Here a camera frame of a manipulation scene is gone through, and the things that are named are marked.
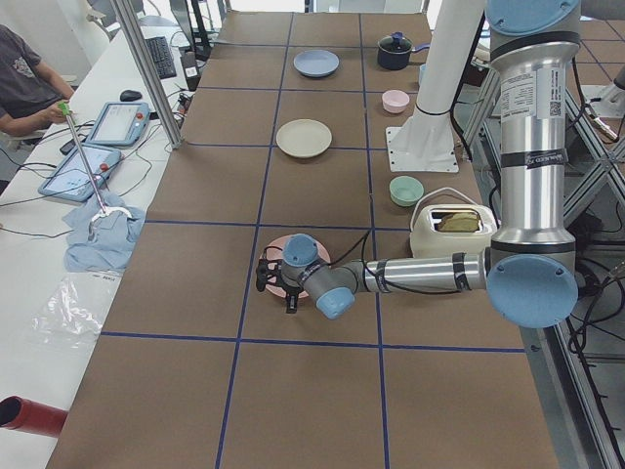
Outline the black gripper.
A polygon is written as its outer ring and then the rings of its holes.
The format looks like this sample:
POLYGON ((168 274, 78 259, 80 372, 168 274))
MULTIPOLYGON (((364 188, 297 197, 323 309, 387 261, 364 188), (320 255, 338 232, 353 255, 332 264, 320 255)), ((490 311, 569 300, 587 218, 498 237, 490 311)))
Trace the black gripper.
POLYGON ((261 258, 256 267, 256 289, 285 299, 286 313, 298 311, 299 286, 287 283, 282 277, 281 260, 261 258))

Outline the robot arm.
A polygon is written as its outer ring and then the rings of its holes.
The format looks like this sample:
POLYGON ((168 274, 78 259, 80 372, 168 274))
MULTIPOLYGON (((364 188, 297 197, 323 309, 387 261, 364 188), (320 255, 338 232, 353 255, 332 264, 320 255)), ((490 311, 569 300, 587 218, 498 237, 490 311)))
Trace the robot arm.
POLYGON ((413 115, 392 131, 389 158, 403 171, 448 168, 438 142, 448 129, 480 25, 490 26, 490 67, 501 80, 501 225, 478 254, 326 263, 307 234, 288 238, 278 260, 262 258, 256 287, 281 289, 289 312, 307 293, 329 319, 359 292, 446 295, 485 289, 505 319, 558 324, 578 298, 575 240, 563 222, 565 73, 579 48, 577 1, 445 1, 413 115))

